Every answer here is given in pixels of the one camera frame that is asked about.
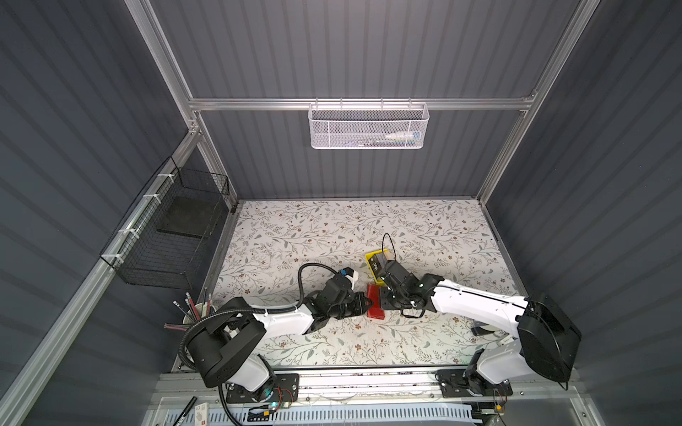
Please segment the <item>red leather card holder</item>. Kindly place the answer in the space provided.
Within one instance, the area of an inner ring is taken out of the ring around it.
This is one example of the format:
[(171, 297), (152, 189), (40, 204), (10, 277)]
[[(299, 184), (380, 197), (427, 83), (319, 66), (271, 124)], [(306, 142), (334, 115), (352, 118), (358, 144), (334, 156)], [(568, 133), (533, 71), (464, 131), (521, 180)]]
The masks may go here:
[(367, 287), (367, 297), (371, 301), (371, 307), (367, 310), (367, 316), (373, 320), (383, 321), (385, 319), (385, 311), (381, 307), (381, 287), (377, 284), (369, 284)]

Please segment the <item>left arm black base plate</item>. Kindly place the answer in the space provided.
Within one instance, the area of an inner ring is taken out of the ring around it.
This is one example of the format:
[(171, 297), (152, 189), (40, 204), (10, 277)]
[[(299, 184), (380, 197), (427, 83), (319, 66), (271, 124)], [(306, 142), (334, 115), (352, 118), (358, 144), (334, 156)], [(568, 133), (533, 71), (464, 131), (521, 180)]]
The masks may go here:
[(299, 374), (276, 374), (254, 392), (246, 390), (243, 386), (229, 383), (227, 402), (229, 404), (296, 402), (299, 381)]

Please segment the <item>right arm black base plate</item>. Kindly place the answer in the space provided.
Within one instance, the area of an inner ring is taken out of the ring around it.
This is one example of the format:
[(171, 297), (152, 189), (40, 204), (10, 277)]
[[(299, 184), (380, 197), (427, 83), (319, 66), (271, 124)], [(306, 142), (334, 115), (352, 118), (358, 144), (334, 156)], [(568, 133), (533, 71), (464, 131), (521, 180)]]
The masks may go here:
[(478, 373), (468, 373), (463, 368), (440, 369), (435, 377), (444, 398), (506, 398), (513, 395), (513, 388), (508, 380), (492, 384)]

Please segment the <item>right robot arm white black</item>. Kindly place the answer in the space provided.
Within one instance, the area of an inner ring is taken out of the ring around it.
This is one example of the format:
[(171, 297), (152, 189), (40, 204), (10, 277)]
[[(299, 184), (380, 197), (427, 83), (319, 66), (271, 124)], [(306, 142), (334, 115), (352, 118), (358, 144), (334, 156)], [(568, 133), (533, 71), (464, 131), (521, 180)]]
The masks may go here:
[(385, 282), (380, 296), (385, 311), (467, 317), (511, 337), (493, 350), (475, 353), (465, 373), (470, 389), (532, 373), (555, 383), (569, 382), (582, 333), (547, 294), (505, 296), (431, 273), (419, 279), (395, 260), (378, 266), (376, 276)]

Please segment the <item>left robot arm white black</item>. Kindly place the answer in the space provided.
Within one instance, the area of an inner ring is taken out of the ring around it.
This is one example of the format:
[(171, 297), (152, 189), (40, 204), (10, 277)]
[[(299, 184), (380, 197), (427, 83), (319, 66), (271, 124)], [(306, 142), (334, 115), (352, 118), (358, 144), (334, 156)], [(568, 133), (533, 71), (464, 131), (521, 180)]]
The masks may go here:
[(268, 399), (276, 374), (256, 353), (261, 341), (311, 334), (332, 319), (366, 314), (373, 302), (354, 290), (357, 279), (358, 273), (350, 268), (335, 271), (323, 289), (301, 294), (294, 305), (266, 308), (236, 297), (188, 328), (179, 344), (179, 358), (208, 388), (233, 384), (256, 401)]

